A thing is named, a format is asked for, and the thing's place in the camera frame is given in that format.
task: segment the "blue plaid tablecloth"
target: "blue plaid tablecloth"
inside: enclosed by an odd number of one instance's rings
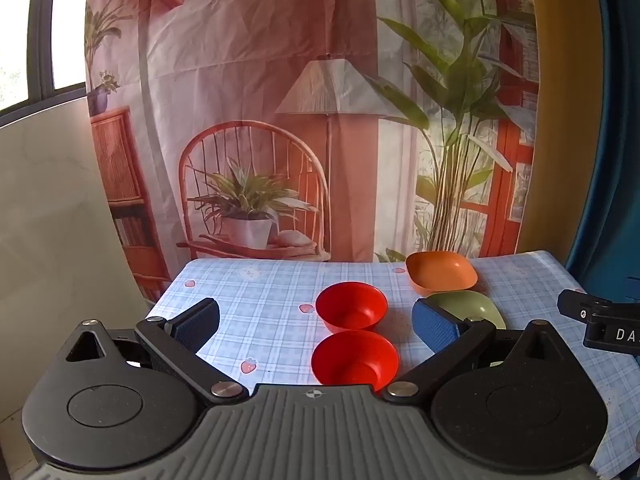
[[[479,276],[475,290],[492,298],[507,328],[523,329],[535,318],[549,320],[605,400],[609,426],[593,468],[608,480],[631,465],[639,457],[640,368],[631,356],[583,347],[584,325],[560,316],[558,294],[579,284],[543,251],[471,263]],[[370,283],[386,295],[388,313],[376,331],[398,350],[399,374],[433,355],[411,328],[418,295],[403,264],[194,260],[149,315],[170,319],[202,298],[215,298],[220,328],[198,353],[202,359],[250,391],[257,383],[317,384],[311,353],[330,333],[316,316],[314,301],[324,288],[344,281]]]

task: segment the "lamp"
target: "lamp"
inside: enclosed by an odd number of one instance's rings
[[[309,61],[287,92],[277,114],[322,114],[326,122],[327,225],[331,226],[332,123],[337,114],[398,115],[344,58]]]

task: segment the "green bowl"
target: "green bowl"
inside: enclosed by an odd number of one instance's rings
[[[429,296],[429,301],[437,304],[459,319],[467,317],[484,317],[491,321],[496,328],[506,329],[504,320],[498,308],[484,294],[472,290],[455,290],[453,292],[438,292]]]

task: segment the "flower pot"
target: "flower pot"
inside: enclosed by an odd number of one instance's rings
[[[268,218],[260,220],[225,218],[222,222],[222,231],[234,245],[266,249],[272,223],[273,221]]]
[[[107,109],[107,91],[103,86],[98,86],[98,88],[87,92],[86,102],[91,117],[105,112]]]

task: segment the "white lampshade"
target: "white lampshade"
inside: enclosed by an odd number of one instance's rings
[[[310,61],[284,97],[279,114],[399,115],[346,59]]]

